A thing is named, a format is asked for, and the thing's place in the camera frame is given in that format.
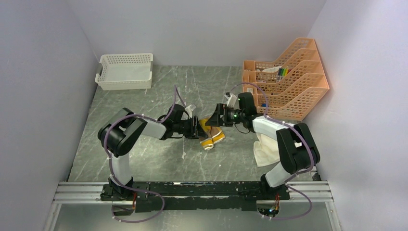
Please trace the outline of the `yellow brown bear towel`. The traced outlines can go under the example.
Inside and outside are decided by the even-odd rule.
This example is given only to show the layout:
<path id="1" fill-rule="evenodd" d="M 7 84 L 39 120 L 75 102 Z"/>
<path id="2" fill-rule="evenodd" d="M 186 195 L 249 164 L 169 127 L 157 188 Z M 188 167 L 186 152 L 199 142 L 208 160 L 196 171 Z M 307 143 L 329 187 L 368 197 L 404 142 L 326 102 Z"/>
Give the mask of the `yellow brown bear towel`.
<path id="1" fill-rule="evenodd" d="M 225 139 L 225 134 L 220 127 L 206 126 L 207 118 L 199 120 L 200 126 L 207 135 L 207 137 L 200 136 L 199 141 L 204 150 L 210 150 L 216 143 L 219 143 Z"/>

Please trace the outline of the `white towel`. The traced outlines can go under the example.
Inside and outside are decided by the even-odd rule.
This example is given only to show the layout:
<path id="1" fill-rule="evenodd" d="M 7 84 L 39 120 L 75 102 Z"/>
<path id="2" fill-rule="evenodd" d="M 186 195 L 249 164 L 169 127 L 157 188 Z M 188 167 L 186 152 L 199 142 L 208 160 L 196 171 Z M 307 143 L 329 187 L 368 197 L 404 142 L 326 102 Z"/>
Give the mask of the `white towel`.
<path id="1" fill-rule="evenodd" d="M 258 141 L 254 142 L 253 152 L 258 167 L 272 165 L 280 160 L 276 131 L 287 128 L 281 121 L 273 122 L 263 116 L 253 121 Z"/>

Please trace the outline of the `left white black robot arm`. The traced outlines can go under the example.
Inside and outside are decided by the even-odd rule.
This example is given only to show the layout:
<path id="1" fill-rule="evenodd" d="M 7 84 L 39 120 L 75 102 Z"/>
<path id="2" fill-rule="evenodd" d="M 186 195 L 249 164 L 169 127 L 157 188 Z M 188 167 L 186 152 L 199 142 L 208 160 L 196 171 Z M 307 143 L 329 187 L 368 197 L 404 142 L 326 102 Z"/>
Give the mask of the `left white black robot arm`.
<path id="1" fill-rule="evenodd" d="M 98 132 L 98 139 L 108 155 L 110 169 L 109 191 L 101 195 L 103 199 L 116 197 L 127 200 L 137 194 L 133 190 L 129 152 L 140 136 L 162 141 L 209 137 L 198 117 L 190 115 L 188 109 L 180 104 L 172 105 L 167 114 L 157 120 L 122 108 Z"/>

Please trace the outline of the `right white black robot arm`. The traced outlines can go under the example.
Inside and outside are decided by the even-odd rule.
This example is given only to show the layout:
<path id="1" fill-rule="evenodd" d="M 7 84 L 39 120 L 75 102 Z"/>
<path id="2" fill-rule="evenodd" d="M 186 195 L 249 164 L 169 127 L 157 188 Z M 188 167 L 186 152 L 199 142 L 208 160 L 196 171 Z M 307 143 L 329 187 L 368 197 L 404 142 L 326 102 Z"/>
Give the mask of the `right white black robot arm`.
<path id="1" fill-rule="evenodd" d="M 263 198 L 272 199 L 280 186 L 319 162 L 319 152 L 305 123 L 288 124 L 259 113 L 249 92 L 237 96 L 227 92 L 226 97 L 227 104 L 216 105 L 206 126 L 232 127 L 242 124 L 260 139 L 254 143 L 254 152 L 278 153 L 278 163 L 261 176 L 259 191 Z"/>

